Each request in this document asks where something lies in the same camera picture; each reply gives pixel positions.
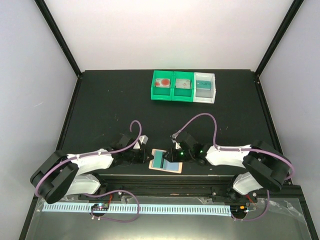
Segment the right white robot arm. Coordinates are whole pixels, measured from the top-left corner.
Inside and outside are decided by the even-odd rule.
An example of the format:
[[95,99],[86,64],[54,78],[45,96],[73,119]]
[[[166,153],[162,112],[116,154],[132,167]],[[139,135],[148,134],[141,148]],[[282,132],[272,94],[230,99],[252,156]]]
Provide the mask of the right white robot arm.
[[243,203],[255,191],[265,189],[280,192],[292,173],[291,162],[263,141],[244,146],[201,144],[189,133],[174,138],[175,147],[164,152],[170,163],[194,162],[200,166],[229,166],[245,169],[232,177],[225,188],[214,189],[215,200]]

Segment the beige card holder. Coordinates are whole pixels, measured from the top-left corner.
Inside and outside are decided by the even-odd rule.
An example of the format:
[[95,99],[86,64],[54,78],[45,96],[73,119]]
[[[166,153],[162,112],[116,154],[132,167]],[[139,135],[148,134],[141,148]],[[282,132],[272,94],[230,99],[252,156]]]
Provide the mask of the beige card holder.
[[[162,152],[166,152],[165,150],[162,150],[162,149],[155,149],[155,148],[154,148],[154,149],[152,150],[152,152],[151,152],[151,154],[152,154],[153,156],[154,156],[155,151],[162,151]],[[152,163],[153,163],[153,161],[152,161],[152,162],[150,162],[150,163],[149,163],[149,166],[148,166],[148,168],[149,168],[150,170],[156,170],[156,171],[162,171],[162,172],[168,172],[168,173],[175,173],[175,174],[181,174],[181,173],[182,173],[183,163],[182,163],[181,172],[172,172],[172,171],[166,171],[166,170],[164,170],[163,168],[162,168],[162,169],[154,168],[154,167],[152,167]]]

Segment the teal VIP credit card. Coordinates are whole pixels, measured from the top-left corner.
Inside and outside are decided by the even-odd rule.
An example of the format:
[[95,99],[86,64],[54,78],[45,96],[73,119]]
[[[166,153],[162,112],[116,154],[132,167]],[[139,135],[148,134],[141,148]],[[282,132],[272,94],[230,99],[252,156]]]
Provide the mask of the teal VIP credit card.
[[160,150],[154,152],[153,163],[151,165],[153,168],[162,169],[164,167],[164,153],[165,152]]

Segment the blue credit card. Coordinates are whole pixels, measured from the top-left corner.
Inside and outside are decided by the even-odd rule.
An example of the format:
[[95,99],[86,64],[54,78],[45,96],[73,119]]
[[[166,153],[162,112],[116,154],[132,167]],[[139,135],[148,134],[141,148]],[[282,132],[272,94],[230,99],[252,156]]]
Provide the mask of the blue credit card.
[[169,162],[165,161],[163,169],[169,172],[181,172],[182,162]]

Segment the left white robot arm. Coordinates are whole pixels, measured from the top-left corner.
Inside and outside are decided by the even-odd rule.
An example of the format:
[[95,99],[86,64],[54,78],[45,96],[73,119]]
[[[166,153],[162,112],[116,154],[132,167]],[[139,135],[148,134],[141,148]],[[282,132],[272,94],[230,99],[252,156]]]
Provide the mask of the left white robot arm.
[[30,183],[38,197],[48,204],[69,195],[88,194],[103,199],[108,188],[98,176],[98,170],[106,170],[125,163],[144,164],[151,160],[146,150],[149,138],[141,135],[134,140],[123,134],[120,140],[106,149],[81,154],[66,154],[57,150],[33,173]]

